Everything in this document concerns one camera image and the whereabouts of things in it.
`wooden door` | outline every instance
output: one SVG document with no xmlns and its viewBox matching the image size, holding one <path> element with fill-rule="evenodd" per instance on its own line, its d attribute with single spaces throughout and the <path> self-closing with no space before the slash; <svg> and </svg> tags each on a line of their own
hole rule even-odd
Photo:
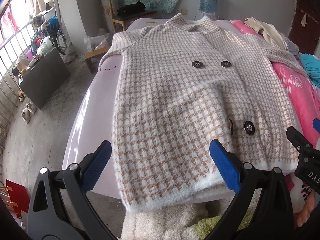
<svg viewBox="0 0 320 240">
<path fill-rule="evenodd" d="M 303 27 L 301 20 L 307 17 Z M 320 16 L 310 0 L 297 0 L 289 39 L 299 47 L 301 53 L 313 54 L 320 37 Z"/>
</svg>

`shoe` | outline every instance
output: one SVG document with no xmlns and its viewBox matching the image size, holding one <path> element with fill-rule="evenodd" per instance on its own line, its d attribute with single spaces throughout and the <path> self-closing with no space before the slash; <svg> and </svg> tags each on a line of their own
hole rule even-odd
<svg viewBox="0 0 320 240">
<path fill-rule="evenodd" d="M 29 113 L 29 110 L 28 108 L 25 108 L 21 111 L 21 116 L 23 118 L 23 120 L 26 122 L 26 123 L 29 123 L 30 121 L 30 113 Z"/>
<path fill-rule="evenodd" d="M 0 128 L 0 134 L 3 136 L 3 137 L 7 137 L 7 132 L 5 130 L 3 130 L 2 128 Z"/>
<path fill-rule="evenodd" d="M 19 92 L 18 92 L 18 95 L 19 95 L 19 100 L 22 102 L 22 101 L 24 100 L 24 95 L 25 95 L 25 93 L 22 92 L 22 91 L 19 91 Z"/>
<path fill-rule="evenodd" d="M 35 104 L 32 102 L 27 103 L 27 109 L 30 111 L 31 114 L 34 114 L 37 111 Z"/>
</svg>

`knit cardigan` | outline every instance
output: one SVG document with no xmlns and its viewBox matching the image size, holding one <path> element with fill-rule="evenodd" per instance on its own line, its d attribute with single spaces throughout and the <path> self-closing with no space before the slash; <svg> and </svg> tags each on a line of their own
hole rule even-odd
<svg viewBox="0 0 320 240">
<path fill-rule="evenodd" d="M 298 152 L 286 129 L 296 120 L 270 63 L 306 76 L 289 52 L 253 35 L 222 30 L 209 18 L 190 24 L 177 14 L 164 25 L 116 33 L 100 66 L 115 54 L 123 61 L 112 155 L 129 212 L 224 192 L 209 154 L 215 138 L 257 169 L 295 170 Z M 203 67 L 192 67 L 194 61 Z M 253 135 L 244 130 L 246 121 L 253 123 Z"/>
</svg>

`plastic bag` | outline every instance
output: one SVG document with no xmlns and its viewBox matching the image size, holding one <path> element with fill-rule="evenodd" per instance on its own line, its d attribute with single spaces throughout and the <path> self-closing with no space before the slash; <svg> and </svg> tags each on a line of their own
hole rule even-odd
<svg viewBox="0 0 320 240">
<path fill-rule="evenodd" d="M 85 37 L 84 43 L 87 45 L 88 51 L 91 52 L 93 50 L 101 49 L 105 46 L 111 45 L 110 37 L 112 39 L 112 34 L 110 33 L 97 37 Z"/>
<path fill-rule="evenodd" d="M 44 37 L 40 43 L 38 50 L 37 50 L 37 54 L 38 55 L 40 55 L 40 54 L 46 55 L 50 51 L 52 46 L 53 46 L 53 44 L 50 41 L 50 36 Z"/>
</svg>

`metal screw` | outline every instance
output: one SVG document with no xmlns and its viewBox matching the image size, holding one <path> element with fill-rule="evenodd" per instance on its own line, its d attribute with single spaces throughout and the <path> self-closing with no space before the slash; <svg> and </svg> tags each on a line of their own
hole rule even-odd
<svg viewBox="0 0 320 240">
<path fill-rule="evenodd" d="M 41 168 L 40 173 L 45 174 L 47 172 L 47 170 L 48 169 L 46 167 L 43 167 L 43 168 Z"/>
<path fill-rule="evenodd" d="M 78 163 L 72 163 L 72 164 L 70 164 L 70 166 L 69 166 L 69 169 L 70 169 L 70 170 L 75 170 L 76 168 L 78 168 Z"/>
<path fill-rule="evenodd" d="M 244 163 L 243 164 L 243 167 L 246 169 L 246 170 L 250 170 L 252 168 L 252 165 L 250 163 Z"/>
<path fill-rule="evenodd" d="M 278 167 L 275 167 L 275 168 L 274 168 L 274 171 L 275 171 L 275 173 L 281 173 L 281 169 L 278 168 Z"/>
<path fill-rule="evenodd" d="M 247 125 L 247 129 L 248 129 L 249 132 L 252 132 L 252 125 L 251 125 L 251 124 L 248 124 L 248 125 Z"/>
</svg>

